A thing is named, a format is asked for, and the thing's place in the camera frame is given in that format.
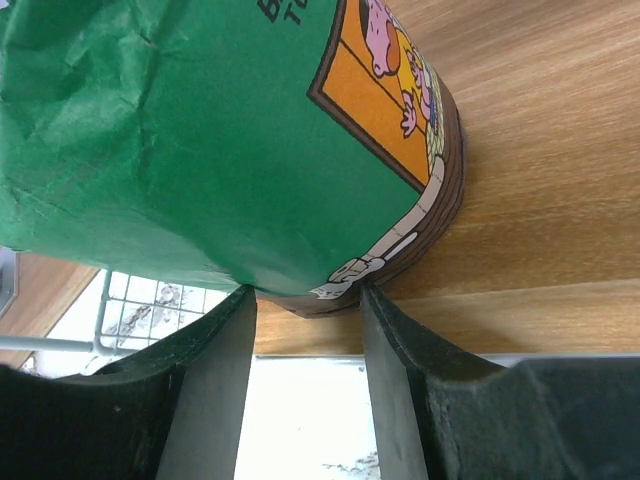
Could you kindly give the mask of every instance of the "cartoon hand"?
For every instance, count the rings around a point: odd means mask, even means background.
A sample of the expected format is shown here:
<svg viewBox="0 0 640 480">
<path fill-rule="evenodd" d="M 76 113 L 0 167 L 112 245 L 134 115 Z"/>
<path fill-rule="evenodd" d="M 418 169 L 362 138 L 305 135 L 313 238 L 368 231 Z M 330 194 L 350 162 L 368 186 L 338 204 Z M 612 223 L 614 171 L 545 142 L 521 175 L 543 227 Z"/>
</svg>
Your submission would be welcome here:
<svg viewBox="0 0 640 480">
<path fill-rule="evenodd" d="M 344 272 L 345 274 L 341 277 L 340 281 L 327 282 L 324 285 L 310 290 L 310 292 L 315 293 L 318 296 L 318 300 L 334 300 L 342 296 L 344 292 L 351 288 L 354 282 L 372 272 L 375 272 L 376 270 L 380 270 L 384 267 L 385 263 L 386 262 L 382 258 L 372 258 L 371 260 L 364 262 L 364 268 L 361 271 Z"/>
<path fill-rule="evenodd" d="M 404 138 L 409 137 L 416 129 L 418 124 L 418 116 L 416 115 L 416 109 L 413 106 L 413 99 L 411 95 L 406 92 L 402 92 L 404 98 L 404 112 L 402 113 L 402 122 L 400 126 L 404 131 Z"/>
</svg>

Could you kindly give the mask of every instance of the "black letter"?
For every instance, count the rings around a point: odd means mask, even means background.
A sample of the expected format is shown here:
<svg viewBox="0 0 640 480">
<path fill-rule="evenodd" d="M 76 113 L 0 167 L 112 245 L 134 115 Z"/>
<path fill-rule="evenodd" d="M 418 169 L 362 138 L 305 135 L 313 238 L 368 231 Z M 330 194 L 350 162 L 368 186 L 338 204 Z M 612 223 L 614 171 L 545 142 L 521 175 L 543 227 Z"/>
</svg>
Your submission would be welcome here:
<svg viewBox="0 0 640 480">
<path fill-rule="evenodd" d="M 293 10 L 291 9 L 291 5 L 293 5 L 293 3 L 289 3 L 289 6 L 287 7 L 287 11 L 284 12 L 284 19 L 286 20 L 287 18 L 291 17 L 294 22 L 300 25 L 300 18 L 298 18 L 298 16 L 295 13 L 293 13 Z"/>
<path fill-rule="evenodd" d="M 280 13 L 280 2 L 282 0 L 258 0 L 258 6 L 262 9 L 262 12 L 267 16 L 271 23 L 275 22 Z"/>
</svg>

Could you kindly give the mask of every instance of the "brown border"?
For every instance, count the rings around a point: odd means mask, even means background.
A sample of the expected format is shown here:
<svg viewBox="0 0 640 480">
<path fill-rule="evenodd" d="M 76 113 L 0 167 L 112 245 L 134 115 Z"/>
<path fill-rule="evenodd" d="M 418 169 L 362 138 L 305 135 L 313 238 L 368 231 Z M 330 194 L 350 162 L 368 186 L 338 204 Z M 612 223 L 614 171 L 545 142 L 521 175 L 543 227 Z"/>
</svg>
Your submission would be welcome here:
<svg viewBox="0 0 640 480">
<path fill-rule="evenodd" d="M 320 60 L 320 66 L 316 71 L 313 81 L 307 91 L 309 97 L 316 105 L 324 110 L 339 125 L 343 126 L 360 143 L 367 147 L 386 166 L 393 170 L 400 178 L 407 182 L 411 188 L 421 193 L 424 185 L 414 177 L 400 162 L 398 162 L 375 138 L 369 135 L 360 125 L 358 125 L 338 104 L 336 104 L 326 93 L 324 84 L 329 75 L 329 70 L 335 59 L 338 45 L 342 35 L 342 26 L 347 11 L 347 0 L 338 0 L 336 14 L 331 26 L 331 34 L 327 42 L 327 48 Z"/>
</svg>

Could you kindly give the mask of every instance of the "wooden table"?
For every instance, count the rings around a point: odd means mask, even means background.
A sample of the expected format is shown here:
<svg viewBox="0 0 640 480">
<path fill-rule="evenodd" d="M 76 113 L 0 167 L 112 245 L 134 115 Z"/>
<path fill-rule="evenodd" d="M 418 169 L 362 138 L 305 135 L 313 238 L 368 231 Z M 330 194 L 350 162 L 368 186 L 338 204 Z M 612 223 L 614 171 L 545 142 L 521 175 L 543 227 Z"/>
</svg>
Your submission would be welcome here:
<svg viewBox="0 0 640 480">
<path fill-rule="evenodd" d="M 92 267 L 32 254 L 18 255 L 17 270 L 18 295 L 0 318 L 0 335 L 46 336 L 97 273 Z M 0 363 L 14 367 L 28 357 L 29 352 L 0 350 Z"/>
<path fill-rule="evenodd" d="M 469 137 L 461 213 L 387 292 L 482 353 L 640 351 L 640 2 L 388 0 Z M 260 305 L 256 351 L 360 353 Z"/>
</svg>

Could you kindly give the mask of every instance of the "orange panel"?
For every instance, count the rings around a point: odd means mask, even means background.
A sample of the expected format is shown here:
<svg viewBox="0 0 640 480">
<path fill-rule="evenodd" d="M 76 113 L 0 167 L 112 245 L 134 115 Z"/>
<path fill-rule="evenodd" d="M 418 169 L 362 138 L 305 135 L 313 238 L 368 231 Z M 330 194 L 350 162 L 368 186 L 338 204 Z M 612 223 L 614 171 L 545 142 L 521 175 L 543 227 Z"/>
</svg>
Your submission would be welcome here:
<svg viewBox="0 0 640 480">
<path fill-rule="evenodd" d="M 371 66 L 371 54 L 369 53 L 362 36 L 362 28 L 360 27 L 360 7 L 358 3 L 359 0 L 347 0 L 344 24 L 342 26 L 340 36 L 342 41 L 347 44 L 351 52 L 358 58 L 358 60 L 360 60 L 360 63 L 369 72 L 371 78 L 376 78 Z M 395 76 L 376 78 L 376 81 L 379 82 L 393 98 L 396 99 L 398 104 L 404 105 L 404 100 L 402 99 L 402 93 L 400 91 L 400 84 Z M 420 105 L 416 99 L 414 99 L 413 105 L 419 112 Z M 418 128 L 423 132 L 425 132 L 427 128 L 426 120 L 422 115 L 418 115 Z"/>
<path fill-rule="evenodd" d="M 425 136 L 404 138 L 402 109 L 340 44 L 324 92 L 423 185 L 429 179 Z"/>
</svg>

